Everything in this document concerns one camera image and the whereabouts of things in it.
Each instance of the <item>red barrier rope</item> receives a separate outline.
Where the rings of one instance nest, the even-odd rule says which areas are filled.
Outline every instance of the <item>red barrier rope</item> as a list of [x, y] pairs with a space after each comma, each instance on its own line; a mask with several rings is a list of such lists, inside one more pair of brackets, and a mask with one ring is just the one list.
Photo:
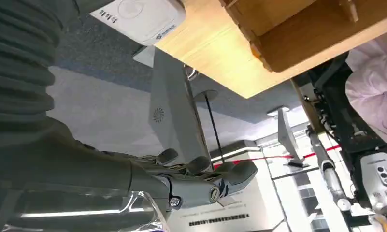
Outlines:
[[[331, 150], [335, 150], [337, 148], [340, 148], [340, 145], [337, 145], [337, 146], [332, 146], [332, 147], [329, 147], [329, 148], [326, 148], [326, 151], [331, 151]], [[312, 152], [310, 154], [307, 154], [305, 156], [303, 156], [304, 158], [308, 158], [308, 157], [311, 157], [311, 156], [315, 156], [315, 152]], [[242, 160], [236, 160], [236, 161], [233, 161], [233, 164], [238, 164], [242, 161], [245, 161], [245, 160], [248, 160], [248, 161], [255, 161], [255, 160], [264, 160], [264, 159], [270, 159], [270, 158], [285, 158], [285, 159], [291, 159], [293, 158], [293, 156], [291, 155], [286, 155], [286, 156], [269, 156], [269, 157], [261, 157], [261, 158], [253, 158], [253, 159], [242, 159]], [[214, 165], [215, 167], [215, 170], [220, 167], [221, 164], [216, 164]]]

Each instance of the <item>white router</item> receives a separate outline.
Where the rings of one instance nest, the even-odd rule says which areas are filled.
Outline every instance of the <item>white router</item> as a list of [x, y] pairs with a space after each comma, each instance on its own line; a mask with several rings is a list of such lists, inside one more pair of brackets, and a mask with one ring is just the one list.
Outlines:
[[91, 15], [145, 46], [161, 40], [186, 17], [178, 0], [116, 0]]

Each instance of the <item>wooden cabinet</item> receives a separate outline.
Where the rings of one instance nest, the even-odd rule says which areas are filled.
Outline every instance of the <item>wooden cabinet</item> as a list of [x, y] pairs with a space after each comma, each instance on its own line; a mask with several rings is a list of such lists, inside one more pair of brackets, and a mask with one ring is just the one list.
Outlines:
[[220, 0], [266, 69], [282, 72], [387, 18], [387, 0]]

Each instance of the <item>pink fabric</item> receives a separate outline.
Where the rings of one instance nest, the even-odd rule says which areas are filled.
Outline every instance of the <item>pink fabric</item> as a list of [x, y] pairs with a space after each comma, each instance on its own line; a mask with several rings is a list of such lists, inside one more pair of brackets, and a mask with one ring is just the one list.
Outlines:
[[387, 143], [387, 54], [375, 41], [351, 51], [354, 71], [345, 93], [358, 114]]

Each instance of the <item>metal rod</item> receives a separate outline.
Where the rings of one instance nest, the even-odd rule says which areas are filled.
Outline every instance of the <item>metal rod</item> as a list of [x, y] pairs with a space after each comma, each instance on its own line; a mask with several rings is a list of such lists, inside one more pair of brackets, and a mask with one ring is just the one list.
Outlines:
[[286, 177], [289, 177], [289, 176], [295, 176], [295, 175], [298, 175], [298, 174], [307, 173], [307, 172], [311, 172], [311, 171], [315, 171], [315, 170], [319, 170], [319, 167], [314, 167], [314, 168], [310, 168], [310, 169], [303, 169], [301, 171], [297, 171], [297, 172], [293, 172], [293, 173], [290, 173], [290, 174], [274, 177], [274, 178], [272, 178], [272, 180], [283, 179], [283, 178], [286, 178]]
[[206, 99], [207, 109], [209, 110], [210, 119], [212, 121], [213, 131], [215, 132], [217, 147], [219, 148], [220, 157], [222, 159], [222, 163], [225, 163], [225, 158], [223, 158], [222, 147], [220, 146], [219, 136], [217, 135], [215, 120], [213, 119], [212, 109], [210, 108], [209, 99], [207, 98], [206, 93], [204, 93], [204, 95], [205, 95], [205, 99]]

